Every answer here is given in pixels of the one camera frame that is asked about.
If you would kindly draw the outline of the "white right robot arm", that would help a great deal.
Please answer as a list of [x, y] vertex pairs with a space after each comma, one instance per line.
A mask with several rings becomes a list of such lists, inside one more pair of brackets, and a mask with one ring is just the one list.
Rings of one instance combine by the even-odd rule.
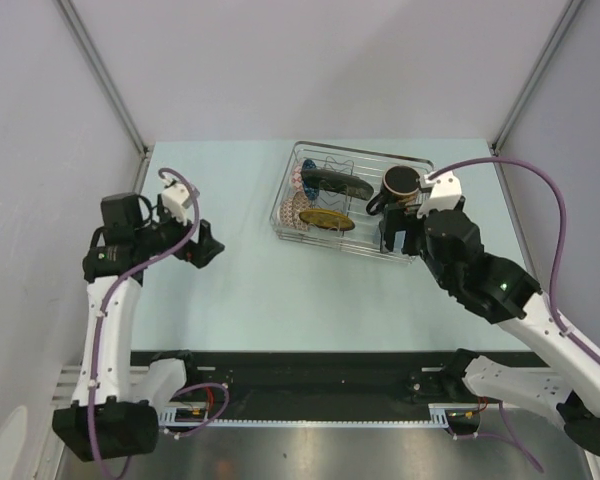
[[387, 251], [403, 232], [403, 254], [421, 258], [442, 290], [523, 342], [555, 374], [545, 377], [459, 349], [438, 373], [438, 388], [453, 401], [473, 395], [514, 404], [600, 457], [600, 350], [558, 321], [538, 281], [515, 262], [486, 252], [479, 227], [462, 206], [420, 216], [414, 206], [389, 203], [379, 229]]

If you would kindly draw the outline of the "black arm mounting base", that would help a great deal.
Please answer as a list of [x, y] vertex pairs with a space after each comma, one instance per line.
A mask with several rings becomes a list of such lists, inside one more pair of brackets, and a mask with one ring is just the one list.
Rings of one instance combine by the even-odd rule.
[[441, 379], [440, 370], [459, 370], [452, 351], [136, 351], [131, 364], [167, 358], [184, 361], [190, 385], [225, 385], [214, 410], [232, 420], [411, 420], [433, 403], [479, 404], [457, 377]]

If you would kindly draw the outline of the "blue triangle pattern bowl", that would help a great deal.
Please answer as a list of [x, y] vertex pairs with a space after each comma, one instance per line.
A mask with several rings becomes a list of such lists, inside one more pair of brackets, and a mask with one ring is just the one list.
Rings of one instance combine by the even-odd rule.
[[304, 193], [310, 201], [318, 198], [320, 180], [315, 173], [316, 169], [317, 165], [312, 159], [306, 159], [293, 167], [289, 182], [294, 193]]

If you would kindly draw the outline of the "yellow round plate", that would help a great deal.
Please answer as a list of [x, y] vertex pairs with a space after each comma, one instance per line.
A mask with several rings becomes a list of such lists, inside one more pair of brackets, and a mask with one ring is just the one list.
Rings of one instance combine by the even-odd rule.
[[348, 216], [333, 210], [307, 209], [299, 213], [299, 219], [308, 225], [313, 225], [323, 230], [351, 231], [355, 222]]

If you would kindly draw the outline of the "black square floral plate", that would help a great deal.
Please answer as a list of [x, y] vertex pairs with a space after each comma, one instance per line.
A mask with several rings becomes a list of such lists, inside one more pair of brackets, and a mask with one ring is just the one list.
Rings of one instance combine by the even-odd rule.
[[315, 170], [320, 180], [320, 190], [343, 194], [360, 200], [370, 200], [374, 187], [360, 177], [328, 169]]

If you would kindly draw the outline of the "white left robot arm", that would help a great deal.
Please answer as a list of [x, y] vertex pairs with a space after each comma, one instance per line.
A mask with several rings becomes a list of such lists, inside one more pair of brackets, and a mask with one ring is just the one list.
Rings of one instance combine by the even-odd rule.
[[102, 224], [82, 260], [88, 325], [81, 370], [69, 406], [52, 419], [54, 433], [83, 462], [152, 452], [167, 402], [200, 390], [189, 350], [157, 354], [143, 379], [131, 380], [132, 327], [145, 271], [169, 256], [202, 269], [224, 250], [196, 200], [195, 191], [175, 184], [155, 204], [136, 193], [100, 203]]

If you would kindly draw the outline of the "red black skull mug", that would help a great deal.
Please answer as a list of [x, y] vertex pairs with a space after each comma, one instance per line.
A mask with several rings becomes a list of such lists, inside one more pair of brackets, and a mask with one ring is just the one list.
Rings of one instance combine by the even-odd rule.
[[366, 213], [380, 214], [390, 203], [407, 205], [416, 200], [420, 190], [419, 173], [408, 166], [393, 166], [382, 177], [379, 192], [367, 203]]

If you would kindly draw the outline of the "metal wire dish rack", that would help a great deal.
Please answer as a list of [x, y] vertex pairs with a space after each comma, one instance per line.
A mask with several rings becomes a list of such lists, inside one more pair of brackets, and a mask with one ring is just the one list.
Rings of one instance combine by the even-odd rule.
[[347, 253], [401, 263], [412, 261], [411, 257], [399, 253], [383, 254], [380, 252], [379, 223], [382, 217], [379, 215], [370, 216], [366, 213], [366, 205], [371, 199], [360, 200], [343, 194], [319, 190], [318, 198], [314, 201], [309, 200], [310, 209], [318, 208], [340, 212], [355, 222], [355, 228], [344, 232], [323, 230], [309, 225], [309, 230], [304, 232], [284, 227], [278, 220], [278, 209], [284, 200], [295, 194], [289, 182], [291, 172], [295, 165], [301, 164], [306, 159], [312, 159], [317, 168], [360, 177], [374, 187], [373, 196], [379, 192], [383, 174], [390, 167], [408, 166], [415, 169], [420, 175], [424, 175], [434, 169], [434, 164], [430, 160], [324, 143], [298, 141], [292, 147], [270, 214], [270, 224], [282, 240], [332, 248]]

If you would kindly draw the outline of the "light blue cup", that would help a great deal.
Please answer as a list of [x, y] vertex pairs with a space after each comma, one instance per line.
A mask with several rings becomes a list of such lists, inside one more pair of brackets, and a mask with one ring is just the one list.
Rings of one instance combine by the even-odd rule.
[[383, 254], [402, 253], [406, 238], [405, 229], [401, 226], [388, 225], [385, 221], [379, 223], [379, 249]]

